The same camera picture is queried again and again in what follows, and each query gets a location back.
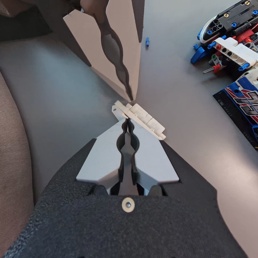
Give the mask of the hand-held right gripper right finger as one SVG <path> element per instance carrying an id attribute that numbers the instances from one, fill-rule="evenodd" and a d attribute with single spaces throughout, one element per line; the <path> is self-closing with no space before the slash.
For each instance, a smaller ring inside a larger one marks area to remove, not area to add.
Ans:
<path id="1" fill-rule="evenodd" d="M 132 155 L 132 182 L 139 195 L 147 196 L 153 186 L 179 182 L 161 141 L 133 119 L 128 119 Z"/>

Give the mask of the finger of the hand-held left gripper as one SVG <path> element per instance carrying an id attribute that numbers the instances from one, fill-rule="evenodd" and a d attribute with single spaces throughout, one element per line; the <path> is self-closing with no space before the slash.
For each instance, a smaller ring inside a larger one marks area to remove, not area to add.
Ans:
<path id="1" fill-rule="evenodd" d="M 94 72 L 95 68 L 103 69 L 105 64 L 109 65 L 111 63 L 111 61 L 108 60 L 107 56 L 104 53 L 101 44 L 101 32 L 97 25 L 97 22 L 92 16 L 78 10 L 74 10 L 66 15 L 63 20 L 65 21 L 69 30 L 81 47 L 83 53 L 89 60 L 91 64 L 91 69 Z"/>
<path id="2" fill-rule="evenodd" d="M 128 84 L 132 97 L 126 93 L 125 87 L 118 82 L 115 67 L 105 64 L 103 69 L 95 68 L 95 72 L 104 79 L 120 96 L 128 101 L 135 100 L 138 88 L 141 43 L 139 42 L 133 4 L 130 0 L 111 0 L 106 9 L 111 28 L 118 35 L 123 49 L 122 61 L 128 71 Z"/>

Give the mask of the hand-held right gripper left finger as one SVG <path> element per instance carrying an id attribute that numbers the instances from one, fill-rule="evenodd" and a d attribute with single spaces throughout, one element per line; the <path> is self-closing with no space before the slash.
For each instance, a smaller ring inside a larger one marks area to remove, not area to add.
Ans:
<path id="1" fill-rule="evenodd" d="M 128 119 L 123 118 L 99 135 L 93 144 L 76 180 L 105 187 L 110 195 L 118 195 L 124 177 L 125 134 Z"/>

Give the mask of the white brick assembly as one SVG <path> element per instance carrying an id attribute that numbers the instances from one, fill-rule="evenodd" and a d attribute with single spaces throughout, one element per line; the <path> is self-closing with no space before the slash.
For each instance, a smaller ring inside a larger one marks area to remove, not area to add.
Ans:
<path id="1" fill-rule="evenodd" d="M 118 121 L 123 118 L 130 118 L 153 134 L 157 139 L 164 140 L 166 138 L 163 134 L 165 127 L 138 104 L 131 105 L 128 103 L 127 105 L 123 105 L 120 101 L 116 101 L 111 111 Z"/>

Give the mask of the person's left hand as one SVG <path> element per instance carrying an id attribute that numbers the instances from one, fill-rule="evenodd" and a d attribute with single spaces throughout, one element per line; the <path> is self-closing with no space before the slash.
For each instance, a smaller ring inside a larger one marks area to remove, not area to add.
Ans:
<path id="1" fill-rule="evenodd" d="M 82 9 L 89 15 L 103 15 L 109 0 L 81 0 Z"/>

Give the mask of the person's brown garment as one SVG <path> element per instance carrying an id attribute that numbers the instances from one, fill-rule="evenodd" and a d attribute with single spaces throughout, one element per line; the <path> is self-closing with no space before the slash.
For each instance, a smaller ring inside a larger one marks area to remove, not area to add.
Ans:
<path id="1" fill-rule="evenodd" d="M 31 154 L 24 124 L 0 74 L 0 255 L 24 229 L 34 209 Z"/>

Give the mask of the brick toy race car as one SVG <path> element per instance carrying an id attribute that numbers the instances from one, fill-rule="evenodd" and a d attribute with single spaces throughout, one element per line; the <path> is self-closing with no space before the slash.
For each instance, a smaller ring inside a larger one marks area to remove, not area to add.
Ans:
<path id="1" fill-rule="evenodd" d="M 213 95 L 237 128 L 258 150 L 258 1 L 244 0 L 210 19 L 199 32 L 195 64 L 207 56 L 203 74 L 226 70 L 234 82 Z"/>

